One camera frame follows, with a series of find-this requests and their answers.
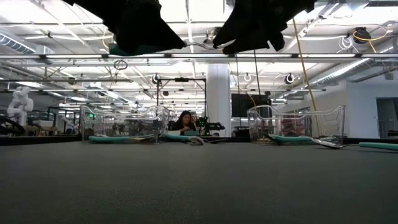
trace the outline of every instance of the clear plastic bin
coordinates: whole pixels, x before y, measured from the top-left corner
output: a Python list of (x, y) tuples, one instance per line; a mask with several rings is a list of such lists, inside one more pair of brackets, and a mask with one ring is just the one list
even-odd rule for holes
[(170, 111), (163, 106), (151, 106), (139, 114), (115, 114), (93, 111), (80, 106), (80, 127), (83, 141), (90, 136), (146, 137), (154, 141), (167, 133)]
[(337, 144), (343, 143), (345, 106), (329, 111), (281, 113), (271, 106), (248, 109), (250, 137), (254, 142), (276, 136), (309, 136)]

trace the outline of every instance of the black monitor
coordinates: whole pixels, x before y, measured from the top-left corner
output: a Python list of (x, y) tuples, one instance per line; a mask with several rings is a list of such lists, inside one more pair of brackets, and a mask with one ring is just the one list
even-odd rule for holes
[[(271, 105), (271, 99), (267, 95), (250, 95), (256, 106)], [(247, 110), (254, 106), (253, 100), (248, 94), (232, 94), (231, 95), (231, 107), (232, 117), (234, 118), (247, 118)], [(269, 118), (272, 116), (271, 110), (264, 108), (260, 110), (260, 115), (263, 118)]]

